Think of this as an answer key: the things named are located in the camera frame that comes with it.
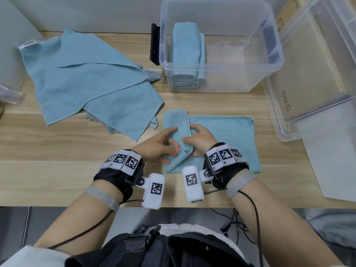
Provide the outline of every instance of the hand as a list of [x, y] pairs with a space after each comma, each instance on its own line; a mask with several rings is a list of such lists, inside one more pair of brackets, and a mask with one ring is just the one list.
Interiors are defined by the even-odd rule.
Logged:
[[198, 130], [198, 133], [193, 134], [191, 137], [182, 138], [184, 143], [193, 144], [194, 147], [198, 149], [194, 150], [192, 156], [203, 156], [213, 145], [218, 143], [211, 132], [204, 126], [196, 123], [191, 123], [189, 126], [195, 130]]
[[137, 152], [142, 156], [143, 161], [146, 163], [149, 160], [156, 160], [162, 162], [163, 164], [169, 164], [170, 161], [163, 157], [163, 154], [169, 154], [173, 157], [177, 157], [180, 152], [180, 145], [175, 140], [171, 139], [169, 135], [178, 128], [170, 127], [162, 130], [157, 135], [145, 140], [142, 143], [130, 148], [132, 151]]

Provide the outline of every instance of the white sleeve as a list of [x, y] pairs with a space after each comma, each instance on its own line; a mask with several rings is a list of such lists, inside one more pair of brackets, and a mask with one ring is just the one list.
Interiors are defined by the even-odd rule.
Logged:
[[25, 246], [1, 267], [64, 267], [69, 255], [51, 249]]

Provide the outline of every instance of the microfiber cloth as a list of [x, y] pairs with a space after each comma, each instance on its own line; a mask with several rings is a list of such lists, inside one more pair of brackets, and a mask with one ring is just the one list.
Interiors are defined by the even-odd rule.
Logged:
[[193, 146], [182, 142], [182, 137], [190, 137], [197, 133], [189, 127], [189, 123], [197, 123], [207, 128], [219, 142], [225, 142], [236, 147], [250, 164], [252, 172], [260, 172], [255, 145], [255, 129], [253, 119], [239, 116], [195, 116], [187, 115], [183, 110], [166, 111], [163, 115], [163, 129], [177, 126], [178, 130], [171, 134], [172, 139], [180, 144], [178, 157], [166, 156], [171, 161], [165, 164], [166, 173], [180, 173], [186, 166], [195, 165], [198, 170], [203, 170], [203, 157], [190, 157]]
[[[153, 83], [153, 82], [155, 82], [157, 80], [160, 80], [162, 78], [162, 73], [161, 72], [157, 72], [157, 71], [153, 71], [153, 70], [149, 70], [149, 69], [142, 69], [142, 70], [146, 73], [149, 83]], [[115, 128], [113, 128], [113, 127], [111, 127], [111, 126], [109, 126], [107, 124], [105, 124], [103, 121], [99, 120], [98, 118], [96, 118], [94, 115], [92, 115], [89, 112], [87, 112], [86, 117], [89, 120], [100, 122], [108, 130], [108, 132], [110, 134], [120, 133], [118, 130], [116, 130]], [[157, 128], [158, 121], [157, 121], [157, 117], [156, 116], [154, 116], [154, 118], [151, 120], [149, 125], [151, 125], [153, 128]]]
[[[202, 65], [205, 63], [204, 34], [193, 22], [176, 23], [173, 27], [171, 62], [178, 65]], [[170, 70], [173, 84], [178, 88], [195, 88], [205, 79], [205, 71]]]
[[47, 125], [83, 108], [137, 141], [163, 103], [137, 64], [93, 34], [66, 29], [20, 51]]

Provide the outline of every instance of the wooden table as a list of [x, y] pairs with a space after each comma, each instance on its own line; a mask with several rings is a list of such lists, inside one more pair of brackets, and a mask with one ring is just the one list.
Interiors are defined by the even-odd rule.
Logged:
[[[44, 32], [45, 38], [60, 33]], [[99, 34], [102, 40], [144, 68], [161, 70], [149, 60], [150, 35]], [[301, 140], [281, 142], [274, 131], [261, 84], [249, 93], [172, 93], [167, 79], [154, 83], [165, 105], [139, 142], [162, 130], [166, 110], [184, 109], [191, 115], [251, 116], [261, 173], [257, 177], [291, 207], [356, 208], [356, 203], [322, 196]], [[123, 134], [109, 134], [81, 112], [46, 127], [28, 78], [22, 88], [26, 98], [20, 107], [7, 108], [0, 121], [0, 206], [68, 206], [92, 182], [98, 167], [116, 150], [135, 142]], [[148, 163], [145, 174], [164, 173], [159, 163]], [[163, 207], [231, 207], [226, 193], [216, 192], [203, 202], [185, 198], [181, 174], [166, 174]], [[204, 190], [214, 189], [204, 185]], [[132, 199], [141, 199], [134, 189]]]

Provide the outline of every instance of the plastic bag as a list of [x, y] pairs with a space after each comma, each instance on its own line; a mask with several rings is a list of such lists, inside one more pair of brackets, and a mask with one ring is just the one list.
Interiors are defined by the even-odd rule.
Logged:
[[24, 100], [24, 94], [16, 92], [0, 84], [0, 102], [20, 104]]

